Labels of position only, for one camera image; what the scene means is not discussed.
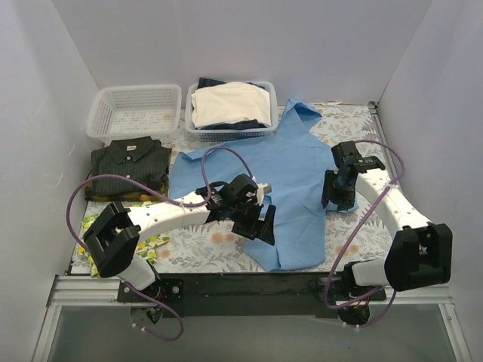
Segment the light blue long sleeve shirt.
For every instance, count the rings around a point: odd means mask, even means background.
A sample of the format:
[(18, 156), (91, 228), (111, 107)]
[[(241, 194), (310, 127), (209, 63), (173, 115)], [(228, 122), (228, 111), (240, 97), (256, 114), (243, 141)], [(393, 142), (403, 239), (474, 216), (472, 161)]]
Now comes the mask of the light blue long sleeve shirt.
[(248, 165), (259, 183), (272, 187), (266, 202), (276, 207), (275, 243), (255, 240), (244, 251), (265, 271), (312, 268), (324, 262), (325, 217), (321, 194), (326, 170), (335, 168), (331, 148), (309, 131), (321, 120), (311, 105), (289, 100), (273, 136), (236, 140), (221, 150), (181, 152), (170, 173), (169, 195), (180, 198), (211, 182), (229, 182)]

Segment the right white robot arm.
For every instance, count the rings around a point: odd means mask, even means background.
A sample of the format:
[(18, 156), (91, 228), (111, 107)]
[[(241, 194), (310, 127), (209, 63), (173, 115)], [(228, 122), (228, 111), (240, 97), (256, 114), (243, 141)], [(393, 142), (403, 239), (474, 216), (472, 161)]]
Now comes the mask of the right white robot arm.
[(326, 170), (321, 204), (348, 211), (356, 195), (370, 203), (389, 231), (392, 243), (383, 259), (346, 264), (341, 273), (331, 271), (325, 293), (349, 299), (366, 296), (375, 287), (397, 292), (446, 284), (451, 278), (453, 233), (435, 224), (407, 200), (376, 156), (362, 156), (355, 141), (332, 147), (335, 170)]

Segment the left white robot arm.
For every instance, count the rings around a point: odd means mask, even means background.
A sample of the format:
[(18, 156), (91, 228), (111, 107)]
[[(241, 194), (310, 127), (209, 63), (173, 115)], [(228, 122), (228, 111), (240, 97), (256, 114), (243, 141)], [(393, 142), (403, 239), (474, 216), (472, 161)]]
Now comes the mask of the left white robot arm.
[(155, 268), (137, 254), (140, 242), (187, 226), (230, 220), (233, 233), (272, 246), (276, 208), (263, 204), (271, 191), (271, 185), (239, 174), (230, 183), (211, 183), (174, 202), (124, 207), (116, 201), (94, 220), (83, 240), (100, 277), (120, 278), (151, 302), (161, 284)]

